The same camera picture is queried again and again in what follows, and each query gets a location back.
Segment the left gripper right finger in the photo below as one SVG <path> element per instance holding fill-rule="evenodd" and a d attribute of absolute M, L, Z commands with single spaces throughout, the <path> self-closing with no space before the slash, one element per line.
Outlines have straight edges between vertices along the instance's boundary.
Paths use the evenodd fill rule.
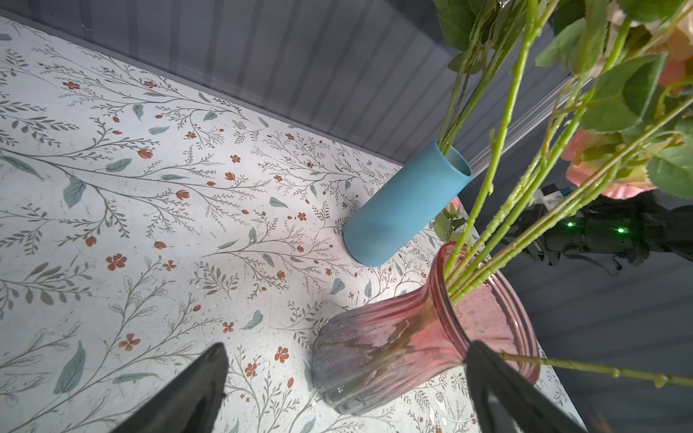
<path fill-rule="evenodd" d="M 471 344 L 467 385 L 483 432 L 582 432 L 584 429 L 485 343 Z"/>

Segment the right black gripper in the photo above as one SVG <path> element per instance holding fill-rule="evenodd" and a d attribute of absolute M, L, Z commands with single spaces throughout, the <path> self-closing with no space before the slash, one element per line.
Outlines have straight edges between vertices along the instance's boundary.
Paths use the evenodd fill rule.
<path fill-rule="evenodd" d="M 692 207 L 667 209 L 652 191 L 628 200 L 600 197 L 575 216 L 563 218 L 529 243 L 522 254 L 554 266 L 562 258 L 601 266 L 594 256 L 610 255 L 639 265 L 651 253 L 676 254 L 692 260 Z"/>

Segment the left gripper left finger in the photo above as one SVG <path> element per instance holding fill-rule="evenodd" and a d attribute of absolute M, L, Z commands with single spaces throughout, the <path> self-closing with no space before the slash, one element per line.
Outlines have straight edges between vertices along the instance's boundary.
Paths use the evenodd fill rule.
<path fill-rule="evenodd" d="M 213 431 L 228 368 L 225 346 L 212 345 L 113 432 Z"/>

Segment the white peony spray stem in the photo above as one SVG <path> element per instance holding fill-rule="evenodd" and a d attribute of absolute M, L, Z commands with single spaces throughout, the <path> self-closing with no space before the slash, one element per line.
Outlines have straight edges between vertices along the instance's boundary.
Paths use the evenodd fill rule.
<path fill-rule="evenodd" d="M 615 153 L 692 99 L 692 5 L 689 1 L 607 1 L 606 46 L 582 88 L 593 92 L 577 132 L 539 189 L 550 184 L 573 187 L 595 173 Z M 576 59 L 586 29 L 586 1 L 559 1 L 530 51 L 539 67 L 561 66 L 570 78 L 559 88 L 554 109 L 563 110 L 568 68 Z M 635 161 L 599 196 L 626 198 L 658 189 L 678 198 L 692 195 L 692 113 L 665 125 L 673 135 L 656 137 L 655 157 L 639 153 Z M 548 214 L 534 199 L 487 259 L 510 245 L 523 230 Z"/>

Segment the peach pink peony stem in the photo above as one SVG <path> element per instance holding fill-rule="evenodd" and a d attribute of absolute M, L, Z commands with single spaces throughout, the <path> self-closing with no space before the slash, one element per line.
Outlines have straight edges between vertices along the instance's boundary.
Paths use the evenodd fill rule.
<path fill-rule="evenodd" d="M 574 216 L 578 210 L 595 200 L 619 176 L 619 171 L 622 171 L 628 163 L 635 161 L 637 154 L 646 153 L 651 158 L 655 157 L 655 151 L 650 149 L 654 139 L 660 135 L 673 135 L 674 130 L 672 128 L 667 129 L 665 125 L 677 117 L 690 115 L 692 113 L 691 105 L 692 99 L 682 101 L 669 115 L 645 130 L 624 149 L 615 153 L 601 168 L 568 195 L 568 198 L 565 198 L 548 214 L 542 216 L 538 222 L 523 230 L 510 245 L 507 245 L 491 259 L 487 259 L 487 255 L 490 249 L 500 242 L 499 240 L 480 240 L 478 243 L 483 245 L 485 249 L 479 251 L 475 245 L 469 247 L 463 262 L 460 261 L 459 254 L 453 254 L 449 259 L 455 262 L 456 268 L 446 281 L 447 294 L 450 300 L 457 303 L 474 292 L 488 277 L 505 267 L 511 259 L 515 258 L 549 229 L 555 227 L 560 220 Z"/>

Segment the pink ribbed glass vase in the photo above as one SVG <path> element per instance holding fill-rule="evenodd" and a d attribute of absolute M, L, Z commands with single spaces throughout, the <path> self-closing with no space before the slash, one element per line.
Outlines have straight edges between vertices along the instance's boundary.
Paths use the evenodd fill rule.
<path fill-rule="evenodd" d="M 323 402 L 340 414 L 365 414 L 463 366 L 475 341 L 539 356 L 530 319 L 500 272 L 458 303 L 449 299 L 443 268 L 453 248 L 440 247 L 422 287 L 342 312 L 321 328 L 310 368 Z"/>

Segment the white rose stem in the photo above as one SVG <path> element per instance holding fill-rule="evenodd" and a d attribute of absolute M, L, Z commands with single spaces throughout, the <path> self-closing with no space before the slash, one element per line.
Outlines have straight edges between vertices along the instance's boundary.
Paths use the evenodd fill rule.
<path fill-rule="evenodd" d="M 512 361 L 519 364 L 536 364 L 536 366 L 550 366 L 559 369 L 580 371 L 583 373 L 599 373 L 600 375 L 608 375 L 614 379 L 628 378 L 647 381 L 651 382 L 657 389 L 661 389 L 666 385 L 691 388 L 693 383 L 691 376 L 666 375 L 665 373 L 605 366 L 604 364 L 594 364 L 554 358 L 527 357 L 526 355 L 512 355 L 505 352 L 501 352 L 499 355 L 501 359 L 505 361 Z"/>
<path fill-rule="evenodd" d="M 460 270 L 464 270 L 466 267 L 464 264 L 458 265 L 458 259 L 460 258 L 461 253 L 465 250 L 465 245 L 470 245 L 469 241 L 471 231 L 475 227 L 476 219 L 482 211 L 488 196 L 493 193 L 494 177 L 496 176 L 502 151 L 505 147 L 505 140 L 507 139 L 508 129 L 513 119 L 514 107 L 518 99 L 519 90 L 521 88 L 523 74 L 530 51 L 532 50 L 535 40 L 541 35 L 543 27 L 545 27 L 558 3 L 559 1 L 527 2 L 528 9 L 525 15 L 526 20 L 523 29 L 523 42 L 521 45 L 521 50 L 518 54 L 518 59 L 514 65 L 513 82 L 507 95 L 505 111 L 501 124 L 496 135 L 494 136 L 494 139 L 489 141 L 489 148 L 492 151 L 492 158 L 489 162 L 487 171 L 485 172 L 485 180 L 482 184 L 482 188 L 480 189 L 475 205 L 469 214 L 466 231 L 463 233 L 460 240 L 458 240 L 458 243 L 456 243 L 452 254 L 449 256 L 449 260 L 446 263 L 446 267 L 444 269 L 444 276 L 446 278 L 453 276 L 453 274 L 456 274 Z"/>

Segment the teal ceramic vase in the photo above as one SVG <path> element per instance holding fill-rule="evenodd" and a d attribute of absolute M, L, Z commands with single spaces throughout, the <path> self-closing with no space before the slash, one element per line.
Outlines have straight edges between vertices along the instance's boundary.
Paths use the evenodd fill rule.
<path fill-rule="evenodd" d="M 343 240 L 357 262 L 379 267 L 427 226 L 473 179 L 455 149 L 423 147 L 343 227 Z"/>

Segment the pink peony spray stem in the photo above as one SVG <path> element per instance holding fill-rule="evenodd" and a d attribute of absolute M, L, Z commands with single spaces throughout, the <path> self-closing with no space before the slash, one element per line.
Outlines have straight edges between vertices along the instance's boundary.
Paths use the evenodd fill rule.
<path fill-rule="evenodd" d="M 456 54 L 448 68 L 456 79 L 438 148 L 448 154 L 494 76 L 529 25 L 540 17 L 540 1 L 436 1 L 444 41 Z"/>

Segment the large salmon pink rose stem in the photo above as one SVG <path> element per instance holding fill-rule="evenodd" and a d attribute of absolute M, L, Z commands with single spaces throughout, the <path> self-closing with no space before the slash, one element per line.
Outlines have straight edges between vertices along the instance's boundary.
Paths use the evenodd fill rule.
<path fill-rule="evenodd" d="M 568 142 L 577 132 L 582 117 L 588 108 L 588 103 L 593 97 L 592 91 L 583 95 L 581 90 L 590 78 L 590 72 L 602 56 L 606 46 L 606 30 L 609 25 L 607 19 L 608 2 L 586 1 L 585 8 L 586 29 L 580 34 L 577 41 L 576 59 L 571 62 L 568 68 L 573 72 L 573 79 L 577 83 L 568 84 L 570 93 L 565 108 L 562 111 L 558 109 L 552 111 L 541 148 L 485 232 L 474 243 L 479 251 L 485 249 L 483 245 L 478 243 L 480 240 L 501 241 L 514 222 L 533 201 L 537 189 L 544 182 L 568 146 Z M 466 250 L 472 246 L 465 245 L 465 250 L 459 258 L 460 261 L 465 260 Z"/>

